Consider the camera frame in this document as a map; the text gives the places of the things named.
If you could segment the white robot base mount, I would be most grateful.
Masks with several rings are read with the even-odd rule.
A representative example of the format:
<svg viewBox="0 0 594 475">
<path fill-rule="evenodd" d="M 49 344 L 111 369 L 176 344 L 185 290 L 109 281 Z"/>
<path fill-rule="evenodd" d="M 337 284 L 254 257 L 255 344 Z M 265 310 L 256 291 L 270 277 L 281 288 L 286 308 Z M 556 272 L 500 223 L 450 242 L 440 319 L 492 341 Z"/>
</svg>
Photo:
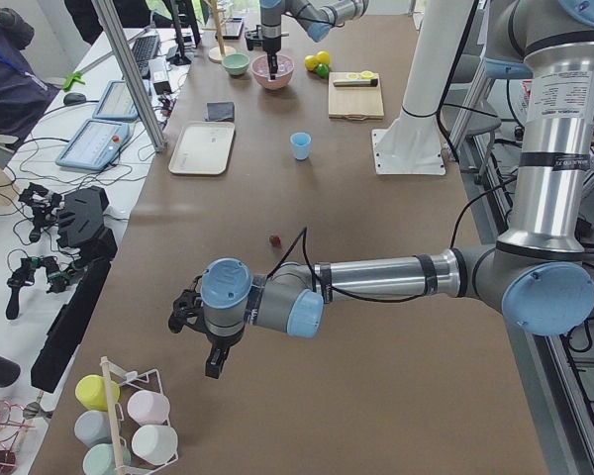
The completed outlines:
<svg viewBox="0 0 594 475">
<path fill-rule="evenodd" d="M 372 131 L 375 171 L 379 175 L 444 175 L 440 103 L 462 35 L 477 3 L 429 1 L 418 36 L 401 112 L 386 129 Z"/>
</svg>

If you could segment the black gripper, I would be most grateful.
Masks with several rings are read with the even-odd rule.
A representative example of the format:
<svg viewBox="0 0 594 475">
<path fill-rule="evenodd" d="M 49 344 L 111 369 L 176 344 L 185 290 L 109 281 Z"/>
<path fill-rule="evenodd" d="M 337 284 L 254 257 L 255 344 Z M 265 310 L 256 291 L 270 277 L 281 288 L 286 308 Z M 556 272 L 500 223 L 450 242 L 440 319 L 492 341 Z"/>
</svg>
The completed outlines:
<svg viewBox="0 0 594 475">
<path fill-rule="evenodd" d="M 241 341 L 244 332 L 244 329 L 239 329 L 233 334 L 220 335 L 206 331 L 207 339 L 211 343 L 211 350 L 205 361 L 205 375 L 207 377 L 219 378 L 221 376 L 229 357 L 230 348 Z"/>
<path fill-rule="evenodd" d="M 263 50 L 266 52 L 268 75 L 270 75 L 271 80 L 275 80 L 278 72 L 277 54 L 281 51 L 281 38 L 263 37 L 262 47 Z"/>
</svg>

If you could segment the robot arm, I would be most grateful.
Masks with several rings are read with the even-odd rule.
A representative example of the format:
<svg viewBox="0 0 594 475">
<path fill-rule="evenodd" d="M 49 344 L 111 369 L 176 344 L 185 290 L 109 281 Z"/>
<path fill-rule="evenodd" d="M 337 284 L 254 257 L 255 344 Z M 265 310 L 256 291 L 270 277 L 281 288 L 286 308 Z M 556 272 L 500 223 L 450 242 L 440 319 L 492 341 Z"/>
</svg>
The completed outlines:
<svg viewBox="0 0 594 475">
<path fill-rule="evenodd" d="M 307 0 L 261 0 L 259 2 L 262 49 L 266 53 L 269 78 L 278 72 L 278 53 L 282 46 L 282 17 L 295 19 L 308 37 L 320 42 L 332 28 L 342 27 L 346 21 L 362 17 L 368 0 L 344 0 L 315 7 Z"/>
<path fill-rule="evenodd" d="M 246 325 L 311 337 L 339 297 L 404 303 L 445 293 L 484 302 L 541 336 L 567 333 L 594 310 L 594 277 L 583 267 L 575 226 L 594 129 L 594 1 L 494 1 L 489 63 L 532 75 L 525 135 L 508 229 L 492 245 L 437 255 L 303 264 L 281 260 L 255 275 L 221 258 L 199 277 L 195 328 L 212 348 L 218 377 Z"/>
</svg>

